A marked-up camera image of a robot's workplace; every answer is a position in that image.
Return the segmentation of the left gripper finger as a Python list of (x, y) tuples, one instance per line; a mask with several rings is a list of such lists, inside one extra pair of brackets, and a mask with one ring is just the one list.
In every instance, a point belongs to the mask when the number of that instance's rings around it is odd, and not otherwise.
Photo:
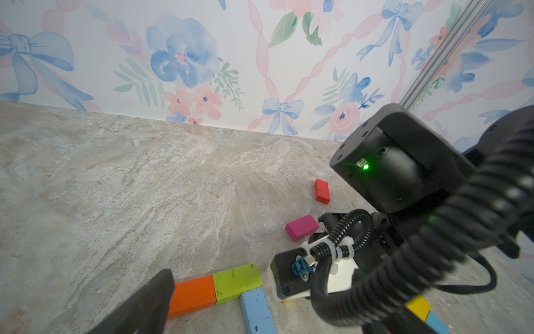
[(170, 269), (163, 269), (90, 333), (163, 333), (175, 282)]

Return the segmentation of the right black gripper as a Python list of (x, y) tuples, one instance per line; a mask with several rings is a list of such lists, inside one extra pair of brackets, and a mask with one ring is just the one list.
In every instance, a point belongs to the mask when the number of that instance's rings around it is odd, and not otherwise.
[[(332, 232), (341, 221), (344, 213), (327, 212), (318, 218), (327, 232)], [(368, 246), (355, 255), (354, 260), (363, 274), (371, 273), (384, 260), (386, 260), (403, 243), (403, 238), (397, 231), (388, 214), (373, 213), (373, 232)], [(347, 237), (354, 241), (361, 228), (356, 225), (348, 233)]]

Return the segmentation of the orange block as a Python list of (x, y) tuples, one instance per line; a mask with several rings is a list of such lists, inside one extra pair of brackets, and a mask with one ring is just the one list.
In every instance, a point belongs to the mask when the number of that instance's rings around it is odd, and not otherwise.
[(216, 305), (213, 276), (177, 283), (170, 300), (167, 320), (173, 320)]

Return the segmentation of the red block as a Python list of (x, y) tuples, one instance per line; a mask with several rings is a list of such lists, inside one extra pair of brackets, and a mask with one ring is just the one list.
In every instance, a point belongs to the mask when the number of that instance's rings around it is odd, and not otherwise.
[(314, 183), (314, 195), (317, 202), (328, 205), (331, 201), (329, 184), (326, 181), (316, 179)]

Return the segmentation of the green block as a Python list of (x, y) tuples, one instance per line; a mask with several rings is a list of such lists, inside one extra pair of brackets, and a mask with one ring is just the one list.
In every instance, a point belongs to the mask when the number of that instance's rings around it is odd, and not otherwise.
[(263, 285), (257, 264), (246, 264), (212, 275), (216, 305), (238, 299), (243, 293)]

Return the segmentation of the magenta block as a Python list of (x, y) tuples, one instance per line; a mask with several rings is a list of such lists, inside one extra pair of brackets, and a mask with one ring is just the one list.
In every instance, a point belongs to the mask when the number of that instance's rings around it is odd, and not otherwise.
[(319, 224), (312, 215), (296, 219), (285, 226), (285, 231), (293, 242), (315, 233), (318, 229)]

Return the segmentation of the light blue block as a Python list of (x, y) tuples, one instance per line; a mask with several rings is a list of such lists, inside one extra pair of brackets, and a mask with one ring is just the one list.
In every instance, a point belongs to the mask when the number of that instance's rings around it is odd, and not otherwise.
[(240, 298), (247, 334), (277, 334), (262, 287), (244, 292)]

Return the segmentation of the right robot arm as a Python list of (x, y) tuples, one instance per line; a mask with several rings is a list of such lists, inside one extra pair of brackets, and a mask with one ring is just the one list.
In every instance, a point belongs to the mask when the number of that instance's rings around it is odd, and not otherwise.
[(330, 160), (377, 211), (372, 244), (355, 255), (358, 267), (371, 272), (394, 253), (532, 117), (532, 106), (506, 114), (463, 153), (400, 104), (385, 105), (360, 125)]

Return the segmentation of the yellow block lower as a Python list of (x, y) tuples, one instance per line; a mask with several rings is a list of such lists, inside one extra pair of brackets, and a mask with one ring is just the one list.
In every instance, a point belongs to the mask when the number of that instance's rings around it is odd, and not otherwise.
[(426, 322), (428, 315), (431, 312), (431, 305), (422, 296), (418, 296), (411, 300), (406, 304), (406, 308), (423, 323)]

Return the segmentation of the blue block right lower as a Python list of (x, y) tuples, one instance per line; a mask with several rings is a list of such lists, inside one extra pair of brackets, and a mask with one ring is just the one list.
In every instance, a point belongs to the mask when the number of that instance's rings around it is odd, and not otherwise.
[(432, 310), (428, 313), (426, 325), (438, 334), (450, 334), (449, 327)]

